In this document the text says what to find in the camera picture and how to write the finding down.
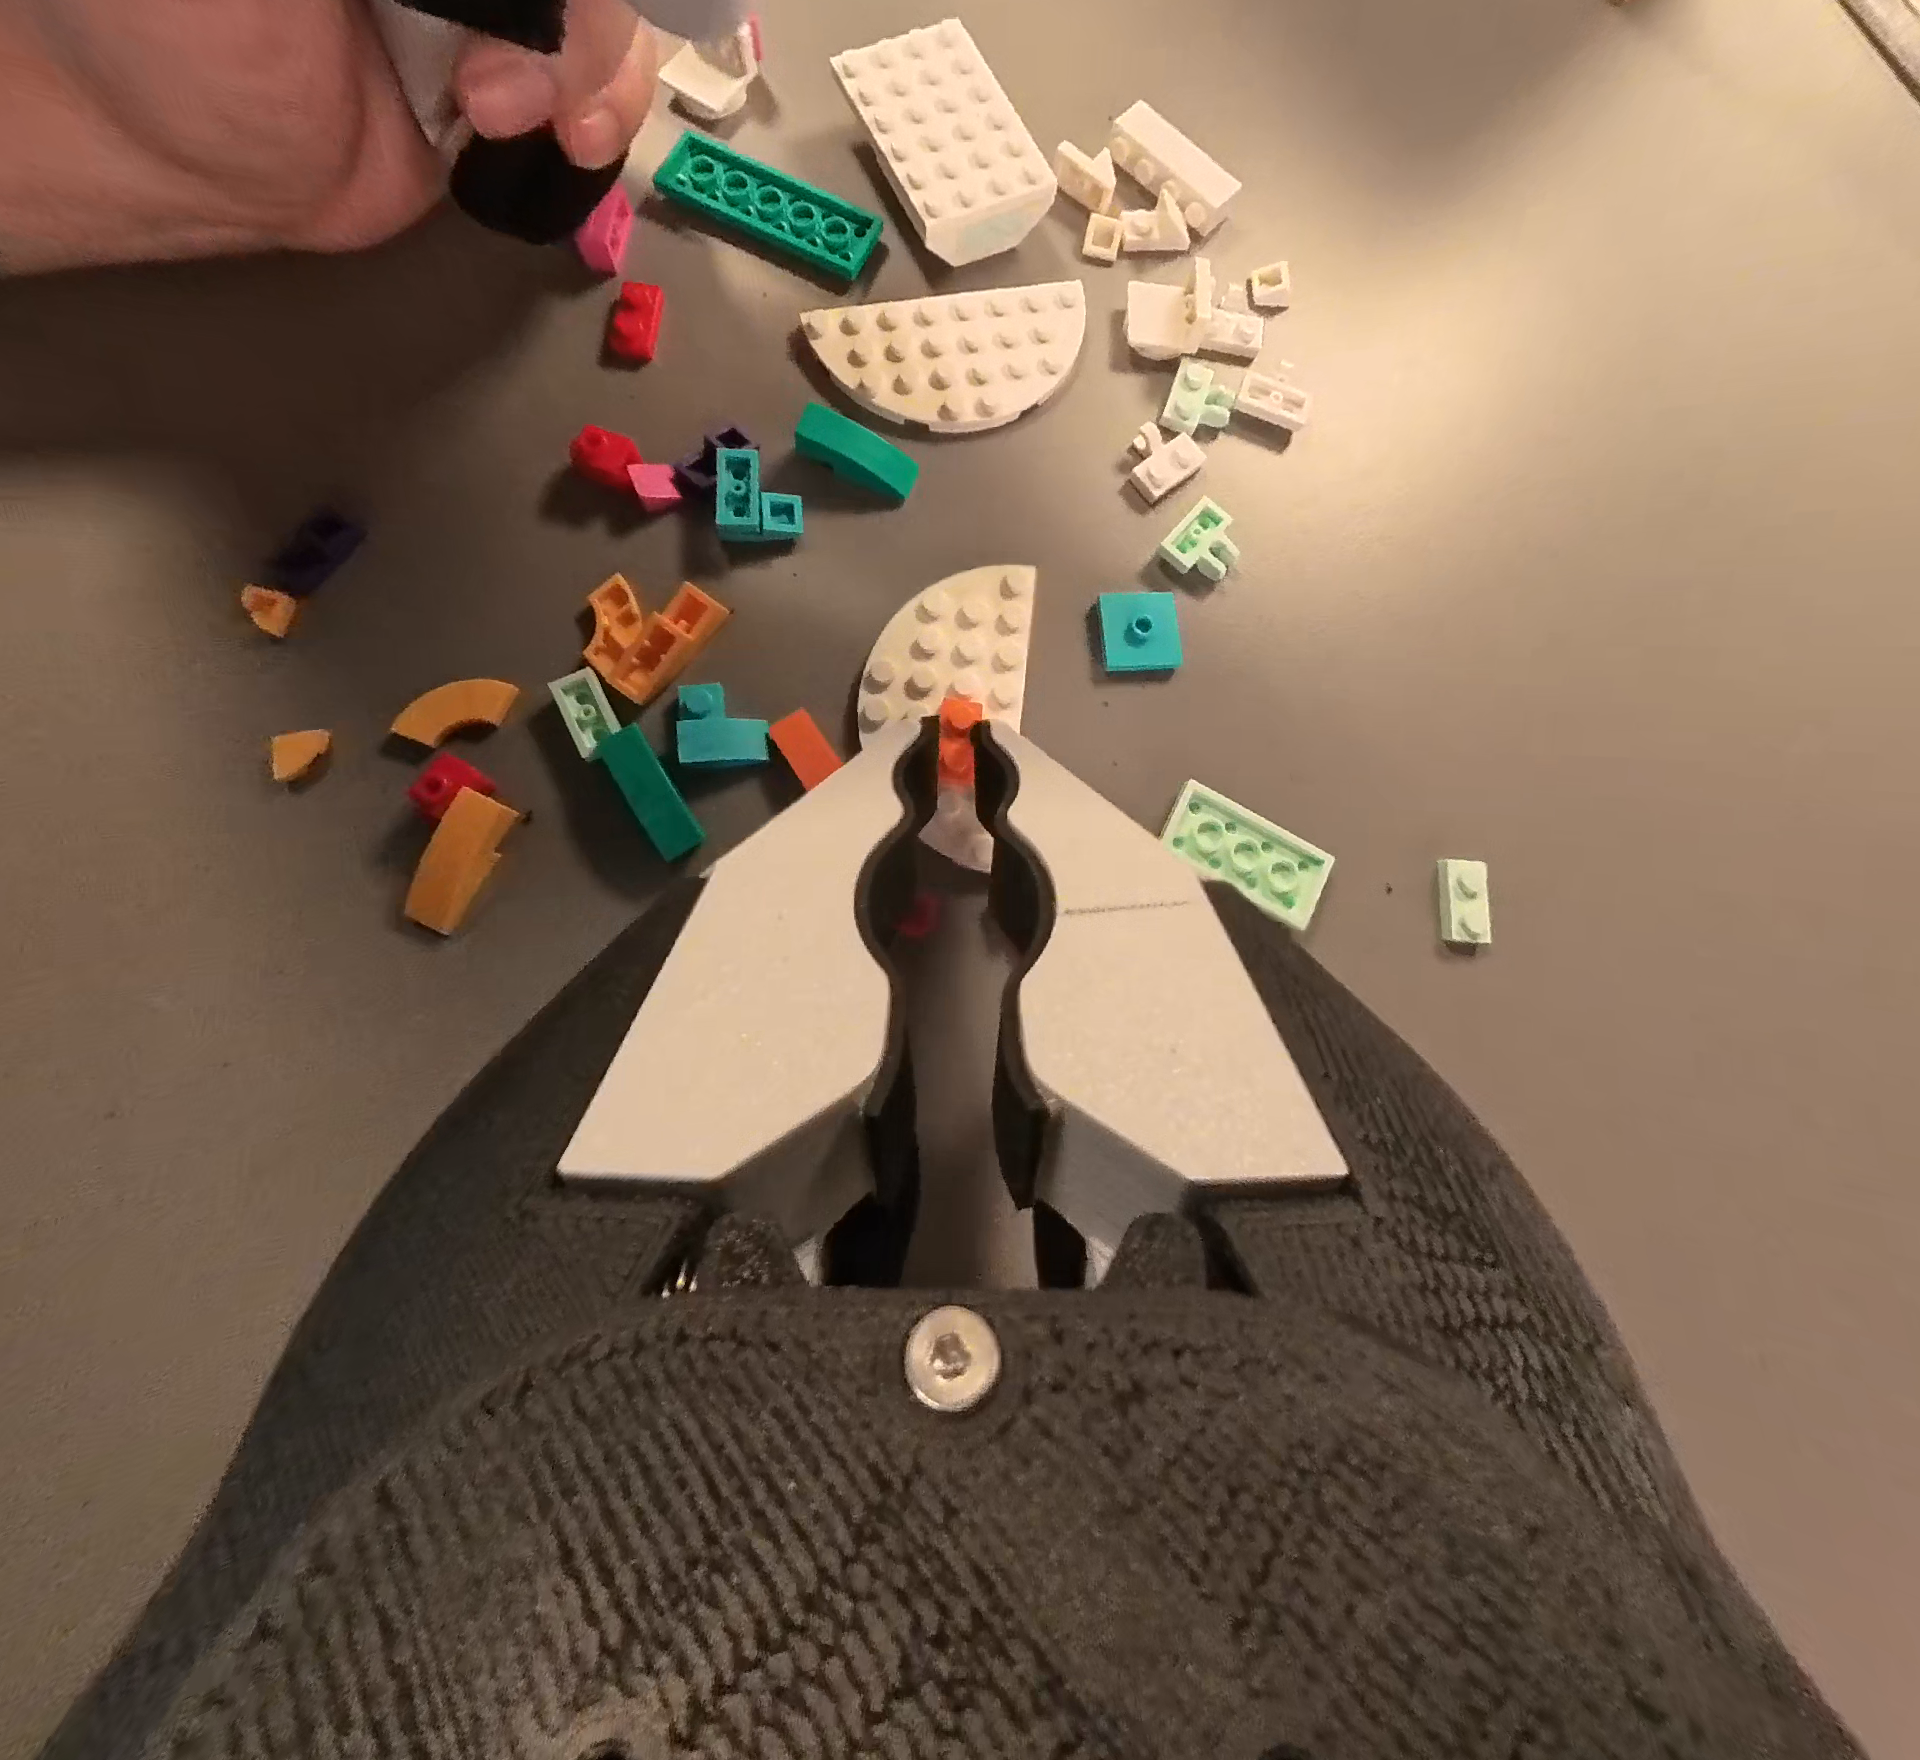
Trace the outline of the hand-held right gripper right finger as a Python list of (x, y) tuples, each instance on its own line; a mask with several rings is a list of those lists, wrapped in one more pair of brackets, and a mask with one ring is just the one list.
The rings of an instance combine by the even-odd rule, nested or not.
[(1338, 1192), (1309, 1083), (1199, 873), (1004, 723), (976, 729), (988, 916), (1010, 952), (992, 1126), (1047, 1286), (1221, 1198)]

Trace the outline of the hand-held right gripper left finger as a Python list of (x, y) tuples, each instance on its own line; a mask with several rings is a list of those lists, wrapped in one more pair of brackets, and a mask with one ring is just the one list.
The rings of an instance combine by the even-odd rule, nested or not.
[(705, 874), (556, 1164), (577, 1188), (781, 1228), (813, 1285), (857, 1277), (918, 1181), (915, 1087), (886, 938), (915, 892), (920, 723)]

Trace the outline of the teal toy bracket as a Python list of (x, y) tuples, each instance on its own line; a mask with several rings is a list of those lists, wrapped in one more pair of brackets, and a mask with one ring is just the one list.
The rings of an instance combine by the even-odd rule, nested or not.
[(690, 769), (747, 769), (771, 761), (771, 723), (733, 715), (720, 684), (677, 687), (674, 751)]

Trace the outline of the person's left hand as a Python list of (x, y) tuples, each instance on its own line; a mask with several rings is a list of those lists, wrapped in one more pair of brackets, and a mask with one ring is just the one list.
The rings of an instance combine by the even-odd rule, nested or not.
[[(627, 0), (567, 0), (556, 51), (463, 33), (479, 136), (550, 124), (623, 162), (660, 54)], [(446, 194), (368, 0), (3, 0), (5, 278), (252, 251), (359, 251)]]

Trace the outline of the white pink toy piece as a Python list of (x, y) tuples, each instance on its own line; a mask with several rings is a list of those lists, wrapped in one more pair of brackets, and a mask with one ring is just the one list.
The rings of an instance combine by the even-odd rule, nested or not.
[(754, 15), (713, 41), (687, 41), (660, 64), (667, 102), (702, 124), (739, 117), (762, 75), (762, 36)]

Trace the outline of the mint wide toy plate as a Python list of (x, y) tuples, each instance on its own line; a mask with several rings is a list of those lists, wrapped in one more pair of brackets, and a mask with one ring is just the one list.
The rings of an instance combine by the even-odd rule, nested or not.
[(1264, 918), (1309, 931), (1334, 854), (1189, 778), (1162, 827), (1162, 844), (1207, 880), (1228, 884)]

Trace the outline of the green toy brick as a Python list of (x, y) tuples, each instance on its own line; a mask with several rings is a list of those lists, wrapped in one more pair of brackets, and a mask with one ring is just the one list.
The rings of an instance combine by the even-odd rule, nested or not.
[(637, 723), (599, 739), (594, 751), (661, 860), (683, 860), (706, 832)]

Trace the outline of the tan curved toy slope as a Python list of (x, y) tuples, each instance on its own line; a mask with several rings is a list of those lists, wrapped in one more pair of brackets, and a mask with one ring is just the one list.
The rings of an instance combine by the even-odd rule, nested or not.
[(460, 789), (419, 854), (403, 916), (425, 931), (457, 931), (491, 880), (503, 842), (520, 819), (500, 801)]

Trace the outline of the mint small toy plate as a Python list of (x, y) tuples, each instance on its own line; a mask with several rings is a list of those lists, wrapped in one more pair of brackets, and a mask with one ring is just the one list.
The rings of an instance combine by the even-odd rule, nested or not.
[(601, 678), (589, 666), (582, 666), (549, 681), (546, 689), (567, 737), (580, 755), (591, 762), (622, 727)]

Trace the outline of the teal square toy tile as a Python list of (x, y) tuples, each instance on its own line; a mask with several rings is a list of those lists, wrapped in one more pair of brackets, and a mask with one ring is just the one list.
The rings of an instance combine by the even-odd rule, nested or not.
[(1172, 676), (1186, 662), (1180, 600), (1173, 593), (1099, 593), (1093, 621), (1098, 662), (1110, 678)]

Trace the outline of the tan toy arch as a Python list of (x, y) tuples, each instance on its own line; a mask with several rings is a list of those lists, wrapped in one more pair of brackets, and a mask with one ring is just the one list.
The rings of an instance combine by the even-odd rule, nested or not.
[(390, 722), (387, 736), (423, 750), (498, 729), (518, 704), (520, 687), (497, 678), (466, 678), (419, 691)]

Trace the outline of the teal toy brick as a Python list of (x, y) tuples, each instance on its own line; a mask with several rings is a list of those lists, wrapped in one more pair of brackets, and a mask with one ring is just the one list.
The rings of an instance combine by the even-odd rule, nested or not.
[(762, 483), (757, 448), (723, 448), (714, 465), (713, 514), (725, 543), (788, 546), (801, 538), (804, 503)]

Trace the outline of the green curved toy slope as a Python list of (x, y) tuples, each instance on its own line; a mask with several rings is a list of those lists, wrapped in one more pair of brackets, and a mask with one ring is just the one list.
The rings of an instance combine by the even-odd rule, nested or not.
[(799, 414), (795, 452), (890, 503), (907, 499), (920, 476), (907, 452), (825, 404), (807, 404)]

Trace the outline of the cluster of small white bricks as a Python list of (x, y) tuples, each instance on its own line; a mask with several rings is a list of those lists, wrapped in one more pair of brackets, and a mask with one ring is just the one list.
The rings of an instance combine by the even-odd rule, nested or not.
[[(1111, 120), (1099, 148), (1059, 143), (1053, 167), (1063, 196), (1088, 213), (1082, 247), (1088, 260), (1182, 260), (1178, 278), (1143, 277), (1128, 285), (1119, 332), (1129, 358), (1169, 368), (1169, 389), (1189, 356), (1237, 368), (1240, 391), (1230, 427), (1251, 423), (1279, 436), (1303, 430), (1309, 394), (1293, 364), (1262, 360), (1268, 322), (1291, 306), (1289, 263), (1273, 260), (1228, 277), (1205, 255), (1240, 181), (1142, 99)], [(1143, 506), (1159, 503), (1195, 480), (1207, 462), (1207, 439), (1226, 431), (1169, 433), (1159, 425), (1162, 406), (1131, 437), (1128, 483)]]

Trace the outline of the purple toy plate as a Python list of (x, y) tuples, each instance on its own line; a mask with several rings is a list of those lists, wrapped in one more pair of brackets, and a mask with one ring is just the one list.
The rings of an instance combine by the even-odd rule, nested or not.
[(266, 565), (266, 584), (294, 599), (319, 593), (354, 558), (368, 526), (333, 509), (307, 514)]

